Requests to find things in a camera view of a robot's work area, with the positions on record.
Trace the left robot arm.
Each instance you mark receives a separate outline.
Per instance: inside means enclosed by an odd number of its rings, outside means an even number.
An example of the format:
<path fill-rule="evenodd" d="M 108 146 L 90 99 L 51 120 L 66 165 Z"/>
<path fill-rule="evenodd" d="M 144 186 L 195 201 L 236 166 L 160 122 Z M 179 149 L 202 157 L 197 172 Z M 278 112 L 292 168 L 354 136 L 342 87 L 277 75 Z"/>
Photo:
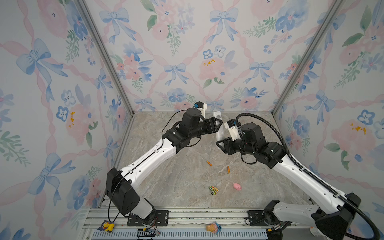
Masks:
<path fill-rule="evenodd" d="M 156 209 L 148 200 L 138 195 L 140 184 L 164 161 L 182 149 L 191 147 L 192 139 L 215 134 L 223 124 L 221 119 L 215 117 L 206 119 L 196 108 L 181 112 L 182 119 L 170 129 L 164 128 L 161 139 L 154 147 L 121 170 L 112 168 L 107 173 L 106 195 L 110 199 L 110 205 L 114 205 L 122 216 L 133 214 L 145 226 L 151 225 L 155 221 Z"/>

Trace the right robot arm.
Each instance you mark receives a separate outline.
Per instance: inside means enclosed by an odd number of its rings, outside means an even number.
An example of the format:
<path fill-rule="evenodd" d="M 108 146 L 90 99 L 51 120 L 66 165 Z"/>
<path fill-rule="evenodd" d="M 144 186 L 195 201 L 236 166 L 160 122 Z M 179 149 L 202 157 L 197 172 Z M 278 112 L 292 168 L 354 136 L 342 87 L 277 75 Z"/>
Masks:
<path fill-rule="evenodd" d="M 334 189 L 301 165 L 284 146 L 267 142 L 260 126 L 254 123 L 240 125 L 230 120 L 224 127 L 231 136 L 218 139 L 216 144 L 225 154 L 253 156 L 257 163 L 282 174 L 314 201 L 313 205 L 293 205 L 272 200 L 264 208 L 262 216 L 249 220 L 251 226 L 265 223 L 271 226 L 270 232 L 280 232 L 291 223 L 298 223 L 315 228 L 332 240 L 342 240 L 344 237 L 357 239 L 358 236 L 349 233 L 348 229 L 355 216 L 359 215 L 371 227 L 371 238 L 380 239 L 380 231 L 359 209 L 361 199 L 357 195 Z"/>

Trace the white remote control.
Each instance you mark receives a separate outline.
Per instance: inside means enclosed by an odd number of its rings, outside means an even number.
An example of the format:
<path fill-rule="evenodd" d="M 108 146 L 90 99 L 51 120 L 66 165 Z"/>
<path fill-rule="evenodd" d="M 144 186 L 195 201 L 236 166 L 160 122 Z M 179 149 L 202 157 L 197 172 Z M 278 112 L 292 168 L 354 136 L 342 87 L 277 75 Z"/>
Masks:
<path fill-rule="evenodd" d="M 216 140 L 221 141 L 224 139 L 224 127 L 223 127 L 223 118 L 222 118 L 221 111 L 213 112 L 213 117 L 219 120 L 219 121 L 216 121 L 216 125 L 218 127 L 218 131 L 216 132 Z"/>

